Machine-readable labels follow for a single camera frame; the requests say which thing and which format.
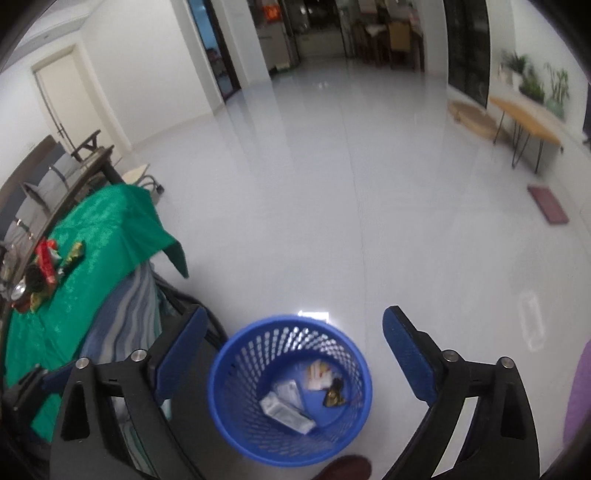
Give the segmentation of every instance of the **potted plant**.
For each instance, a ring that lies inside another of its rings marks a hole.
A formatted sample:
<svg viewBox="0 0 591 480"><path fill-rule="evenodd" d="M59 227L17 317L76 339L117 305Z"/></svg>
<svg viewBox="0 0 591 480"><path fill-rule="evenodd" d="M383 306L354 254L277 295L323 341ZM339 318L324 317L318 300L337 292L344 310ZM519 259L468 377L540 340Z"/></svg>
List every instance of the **potted plant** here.
<svg viewBox="0 0 591 480"><path fill-rule="evenodd" d="M503 50L503 64L512 71L512 83L516 92L519 91L529 60L527 55L519 56L516 51L509 53Z"/></svg>
<svg viewBox="0 0 591 480"><path fill-rule="evenodd" d="M546 108L561 120L564 120L564 99L570 98L569 73L564 69L554 69L550 63L544 67L550 72L552 96L546 102Z"/></svg>
<svg viewBox="0 0 591 480"><path fill-rule="evenodd" d="M530 66L527 74L523 77L523 82L519 87L519 91L534 102L544 105L544 98L546 96L544 91L544 84L540 82L535 68Z"/></svg>

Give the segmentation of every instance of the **trash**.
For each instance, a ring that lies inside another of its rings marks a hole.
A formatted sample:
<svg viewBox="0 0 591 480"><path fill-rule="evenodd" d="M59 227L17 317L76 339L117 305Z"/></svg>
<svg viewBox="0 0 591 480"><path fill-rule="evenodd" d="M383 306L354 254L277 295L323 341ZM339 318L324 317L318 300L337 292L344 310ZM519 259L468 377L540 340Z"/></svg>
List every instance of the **trash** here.
<svg viewBox="0 0 591 480"><path fill-rule="evenodd" d="M342 407L345 405L347 402L341 395L344 386L345 384L342 378L335 378L328 392L326 392L322 404L328 408Z"/></svg>
<svg viewBox="0 0 591 480"><path fill-rule="evenodd" d="M288 380L286 382L278 382L273 386L273 391L279 397L279 400L297 408L300 411L304 410L304 404L301 401L300 389L295 380Z"/></svg>
<svg viewBox="0 0 591 480"><path fill-rule="evenodd" d="M326 390L333 382L333 373L330 365L322 360L317 360L308 367L307 390Z"/></svg>
<svg viewBox="0 0 591 480"><path fill-rule="evenodd" d="M265 415L298 433L306 435L316 427L314 420L280 400L275 392L270 392L259 403Z"/></svg>

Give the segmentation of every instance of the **shoe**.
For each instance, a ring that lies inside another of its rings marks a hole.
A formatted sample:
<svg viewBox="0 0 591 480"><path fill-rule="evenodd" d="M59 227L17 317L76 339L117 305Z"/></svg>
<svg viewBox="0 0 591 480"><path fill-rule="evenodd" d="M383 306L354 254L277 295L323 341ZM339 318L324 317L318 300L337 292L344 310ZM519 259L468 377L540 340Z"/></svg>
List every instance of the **shoe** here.
<svg viewBox="0 0 591 480"><path fill-rule="evenodd" d="M361 455L347 455L336 459L312 480L369 480L371 463Z"/></svg>

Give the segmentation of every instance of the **glass door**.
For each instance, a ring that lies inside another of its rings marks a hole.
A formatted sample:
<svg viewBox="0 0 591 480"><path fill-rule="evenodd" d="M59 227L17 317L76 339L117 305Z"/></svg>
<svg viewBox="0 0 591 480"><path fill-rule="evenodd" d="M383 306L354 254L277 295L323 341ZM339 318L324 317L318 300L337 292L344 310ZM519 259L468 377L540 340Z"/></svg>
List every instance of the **glass door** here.
<svg viewBox="0 0 591 480"><path fill-rule="evenodd" d="M491 35L485 0L444 0L449 46L449 84L488 103Z"/></svg>
<svg viewBox="0 0 591 480"><path fill-rule="evenodd" d="M188 0L199 36L224 101L240 90L240 83L210 0Z"/></svg>

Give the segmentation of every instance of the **white door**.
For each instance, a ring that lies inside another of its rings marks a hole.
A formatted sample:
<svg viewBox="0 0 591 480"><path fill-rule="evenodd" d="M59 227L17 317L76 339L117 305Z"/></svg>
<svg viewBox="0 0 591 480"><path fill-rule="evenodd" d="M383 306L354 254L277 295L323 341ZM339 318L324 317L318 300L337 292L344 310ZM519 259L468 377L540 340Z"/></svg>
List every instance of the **white door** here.
<svg viewBox="0 0 591 480"><path fill-rule="evenodd" d="M113 140L90 99L71 54L43 67L36 72L36 75L41 94L52 116L58 125L63 126L74 147L78 147L97 130L100 130L99 146L113 145ZM61 143L67 151L73 150L67 138L62 139ZM87 157L88 154L90 154L88 150L80 152L82 158ZM120 157L121 155L115 149L112 161L116 162Z"/></svg>

